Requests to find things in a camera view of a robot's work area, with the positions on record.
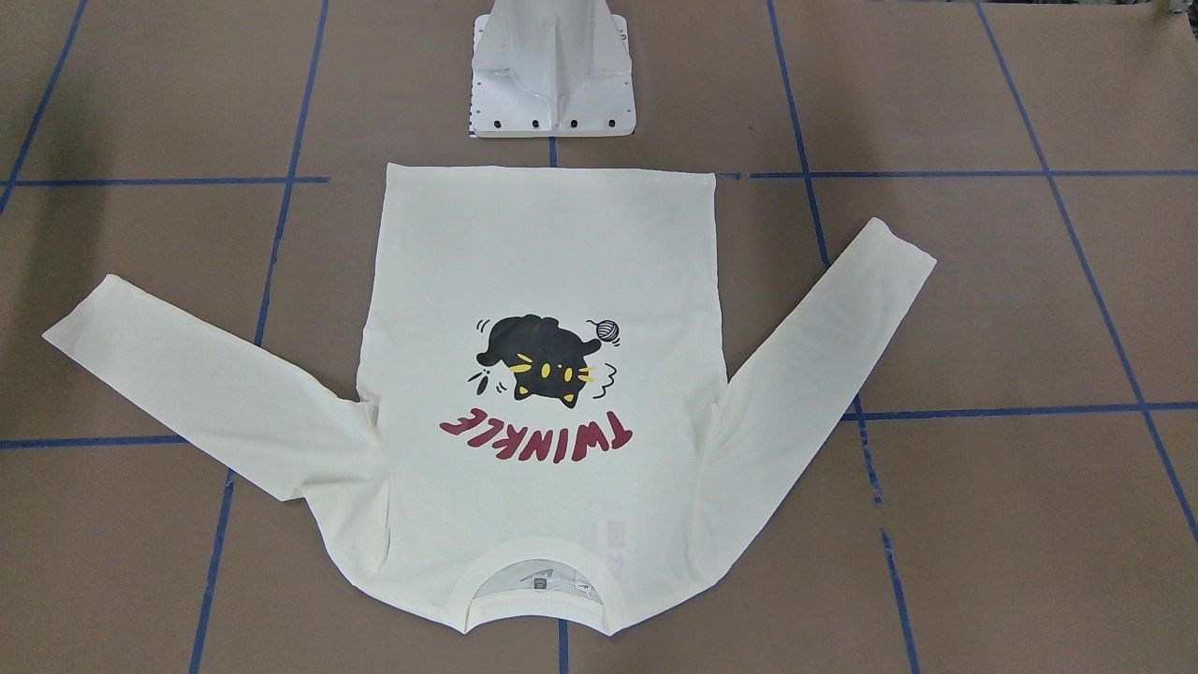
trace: shirt sleeve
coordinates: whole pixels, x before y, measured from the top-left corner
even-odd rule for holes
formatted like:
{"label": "shirt sleeve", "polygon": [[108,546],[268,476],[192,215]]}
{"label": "shirt sleeve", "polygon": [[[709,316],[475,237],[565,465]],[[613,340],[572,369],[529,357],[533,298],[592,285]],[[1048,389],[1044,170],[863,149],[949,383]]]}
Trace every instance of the shirt sleeve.
{"label": "shirt sleeve", "polygon": [[871,219],[720,395],[691,530],[712,583],[828,439],[934,265]]}
{"label": "shirt sleeve", "polygon": [[382,470],[364,405],[117,275],[43,336],[279,500]]}

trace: white machine base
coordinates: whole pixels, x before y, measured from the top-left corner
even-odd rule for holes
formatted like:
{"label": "white machine base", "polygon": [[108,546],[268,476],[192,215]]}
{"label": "white machine base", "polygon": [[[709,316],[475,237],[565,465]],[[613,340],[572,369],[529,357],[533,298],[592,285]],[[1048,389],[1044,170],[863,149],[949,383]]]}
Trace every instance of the white machine base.
{"label": "white machine base", "polygon": [[[519,30],[502,25],[506,30],[490,37],[490,53],[484,54],[484,59],[479,57],[479,43],[501,5],[496,4],[491,14],[474,20],[471,136],[609,136],[633,133],[636,105],[628,55],[628,22],[607,12],[606,2],[595,2],[593,7],[593,22],[598,25],[593,29],[593,37],[588,36],[591,38],[583,44],[567,43],[569,36],[577,32],[569,30],[573,26],[559,28],[563,17],[545,18],[536,29],[534,34],[539,35],[534,44],[515,44],[520,40]],[[504,23],[513,20],[514,16],[503,17]],[[613,66],[611,59],[604,63],[597,47],[605,37],[609,42],[613,41],[617,34],[623,53],[613,60]],[[592,67],[581,74],[577,68],[573,74],[565,72],[570,67],[567,62],[570,56],[575,59],[574,63],[583,62]]]}

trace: neckline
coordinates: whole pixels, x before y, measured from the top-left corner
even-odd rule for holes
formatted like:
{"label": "neckline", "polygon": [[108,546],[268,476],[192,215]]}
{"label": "neckline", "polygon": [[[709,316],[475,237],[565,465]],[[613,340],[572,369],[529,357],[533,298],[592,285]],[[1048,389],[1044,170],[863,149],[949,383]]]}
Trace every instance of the neckline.
{"label": "neckline", "polygon": [[[587,577],[603,603],[552,590],[507,590],[476,599],[498,571],[528,559],[547,559]],[[543,615],[586,625],[611,636],[627,623],[624,595],[615,576],[589,551],[563,539],[528,536],[508,541],[479,557],[458,581],[447,611],[447,624],[460,632],[503,618]]]}

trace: table surface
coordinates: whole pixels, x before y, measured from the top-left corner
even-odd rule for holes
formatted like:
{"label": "table surface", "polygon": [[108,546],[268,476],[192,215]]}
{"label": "table surface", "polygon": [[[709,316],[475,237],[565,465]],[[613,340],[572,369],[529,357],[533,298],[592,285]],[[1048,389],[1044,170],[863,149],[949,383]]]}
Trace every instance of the table surface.
{"label": "table surface", "polygon": [[[1198,44],[1152,6],[612,0],[639,126],[466,134],[486,0],[0,10],[0,669],[1198,670]],[[871,217],[939,259],[727,578],[462,637],[40,339],[115,272],[352,399],[386,162],[719,175],[736,370]]]}

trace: printed graphic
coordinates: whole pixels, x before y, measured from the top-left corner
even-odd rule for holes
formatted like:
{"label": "printed graphic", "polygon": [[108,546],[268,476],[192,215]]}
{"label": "printed graphic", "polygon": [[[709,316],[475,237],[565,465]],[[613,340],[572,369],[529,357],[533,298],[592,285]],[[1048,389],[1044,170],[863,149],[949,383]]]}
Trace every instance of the printed graphic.
{"label": "printed graphic", "polygon": [[[476,328],[482,332],[489,320],[480,320]],[[594,354],[604,344],[619,346],[619,326],[612,320],[588,321],[595,326],[595,339],[583,342],[581,336],[558,324],[556,317],[527,314],[509,316],[491,326],[486,351],[476,360],[484,369],[491,369],[500,363],[507,366],[515,377],[513,395],[522,401],[530,396],[541,396],[561,401],[567,408],[574,409],[582,390],[595,381],[597,366],[587,364],[586,358]],[[604,364],[607,383],[599,384],[595,399],[607,395],[607,389],[615,384],[616,368]],[[490,384],[491,371],[483,370],[467,382],[478,381],[477,394],[482,396]],[[506,393],[503,383],[496,390]]]}
{"label": "printed graphic", "polygon": [[[594,340],[583,342],[576,333],[558,324],[556,317],[514,315],[494,324],[490,318],[482,318],[474,323],[474,329],[488,334],[486,351],[474,357],[474,360],[483,370],[466,382],[477,382],[474,393],[479,396],[492,389],[497,394],[513,391],[518,401],[540,396],[561,401],[570,409],[574,409],[580,397],[606,397],[616,384],[616,366],[598,362],[589,365],[587,357],[594,356],[604,346],[618,347],[619,326],[613,320],[587,322],[594,326],[595,336]],[[492,369],[498,371],[494,379],[501,379],[503,371],[496,368],[500,364],[515,379],[510,388],[502,381],[491,387]],[[486,411],[472,408],[468,415],[443,423],[440,427],[450,436],[465,437],[470,448],[490,447],[498,450],[495,459],[504,461],[515,459],[562,463],[569,459],[573,463],[587,459],[594,450],[619,450],[633,439],[633,431],[612,411],[604,413],[603,419],[580,421],[571,423],[567,429],[534,426],[530,430],[530,426],[509,424]]]}

